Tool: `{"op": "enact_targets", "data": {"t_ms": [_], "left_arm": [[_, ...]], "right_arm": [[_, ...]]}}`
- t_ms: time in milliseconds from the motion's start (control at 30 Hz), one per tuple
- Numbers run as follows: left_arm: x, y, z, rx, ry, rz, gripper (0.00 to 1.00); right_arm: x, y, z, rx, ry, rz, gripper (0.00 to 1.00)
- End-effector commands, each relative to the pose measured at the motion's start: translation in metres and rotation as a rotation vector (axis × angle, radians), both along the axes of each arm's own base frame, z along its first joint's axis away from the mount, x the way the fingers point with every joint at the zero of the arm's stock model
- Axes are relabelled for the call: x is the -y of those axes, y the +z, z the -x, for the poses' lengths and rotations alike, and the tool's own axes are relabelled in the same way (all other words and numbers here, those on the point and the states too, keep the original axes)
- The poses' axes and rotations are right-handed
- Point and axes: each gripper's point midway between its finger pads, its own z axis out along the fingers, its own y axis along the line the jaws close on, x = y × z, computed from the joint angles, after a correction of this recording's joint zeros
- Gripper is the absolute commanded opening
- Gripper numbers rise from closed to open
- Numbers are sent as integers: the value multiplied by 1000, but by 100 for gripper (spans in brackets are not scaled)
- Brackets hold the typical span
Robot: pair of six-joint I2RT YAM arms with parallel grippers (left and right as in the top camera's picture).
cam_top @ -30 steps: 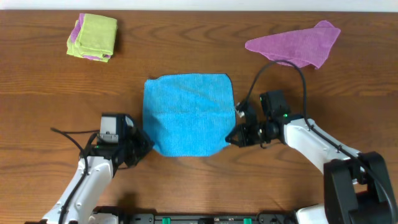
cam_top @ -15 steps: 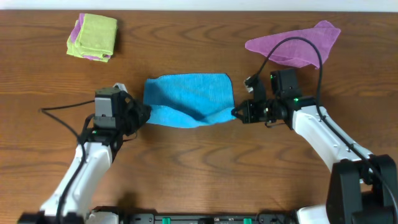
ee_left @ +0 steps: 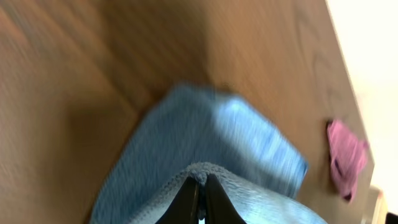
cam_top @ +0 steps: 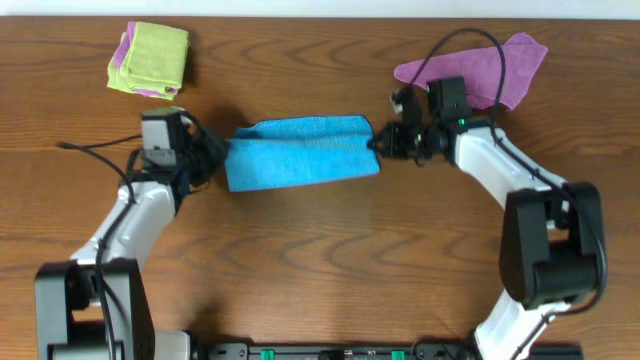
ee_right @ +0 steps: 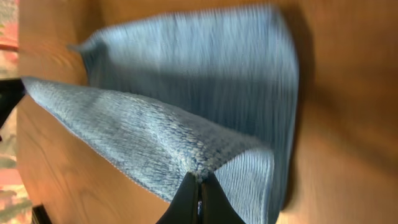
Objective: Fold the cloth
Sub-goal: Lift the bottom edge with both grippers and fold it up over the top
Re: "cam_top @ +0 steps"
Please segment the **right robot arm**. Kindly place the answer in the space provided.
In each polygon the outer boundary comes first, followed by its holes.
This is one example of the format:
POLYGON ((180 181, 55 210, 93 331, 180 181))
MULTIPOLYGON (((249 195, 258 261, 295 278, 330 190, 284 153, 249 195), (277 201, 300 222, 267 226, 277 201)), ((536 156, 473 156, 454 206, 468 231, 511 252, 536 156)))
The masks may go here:
POLYGON ((539 167, 493 118, 474 115, 463 78, 390 97, 400 120, 368 141, 384 158, 421 165, 435 155, 474 178, 504 210, 499 273, 504 289, 455 359, 527 359, 550 323, 593 306, 606 280, 601 202, 590 183, 570 184, 539 167))

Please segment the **purple microfiber cloth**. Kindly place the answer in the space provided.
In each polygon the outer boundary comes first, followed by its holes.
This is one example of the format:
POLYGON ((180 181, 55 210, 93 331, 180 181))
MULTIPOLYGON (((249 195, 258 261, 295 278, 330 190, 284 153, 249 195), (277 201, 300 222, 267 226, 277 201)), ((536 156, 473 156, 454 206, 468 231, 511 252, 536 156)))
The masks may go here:
MULTIPOLYGON (((526 33, 517 33, 502 45, 502 49, 506 73, 500 103, 511 111, 528 94, 548 48, 526 33)), ((428 82, 462 76, 471 107, 486 109, 494 105, 501 73, 501 61, 495 48, 477 48, 435 56, 424 69, 419 68, 420 64, 419 60, 400 64, 394 69, 394 77, 403 83, 413 81, 419 87, 426 88, 428 82)))

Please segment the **blue microfiber cloth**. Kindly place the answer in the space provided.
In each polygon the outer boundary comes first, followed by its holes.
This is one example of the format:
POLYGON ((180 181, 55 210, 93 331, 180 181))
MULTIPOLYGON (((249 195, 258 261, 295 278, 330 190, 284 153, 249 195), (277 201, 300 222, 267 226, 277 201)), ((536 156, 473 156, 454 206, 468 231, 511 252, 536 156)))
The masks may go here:
POLYGON ((311 116, 260 122, 229 139, 229 190, 249 192, 341 181, 380 172, 362 115, 311 116))

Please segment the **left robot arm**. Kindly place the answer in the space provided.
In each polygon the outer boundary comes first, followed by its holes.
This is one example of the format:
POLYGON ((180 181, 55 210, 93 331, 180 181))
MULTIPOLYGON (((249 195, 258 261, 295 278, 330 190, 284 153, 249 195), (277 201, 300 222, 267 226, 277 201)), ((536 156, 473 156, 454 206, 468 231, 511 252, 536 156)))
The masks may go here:
POLYGON ((197 352, 187 332, 155 329, 141 269, 185 198, 223 165, 228 145, 177 107, 143 112, 140 137, 94 235, 35 276, 41 359, 191 359, 197 352))

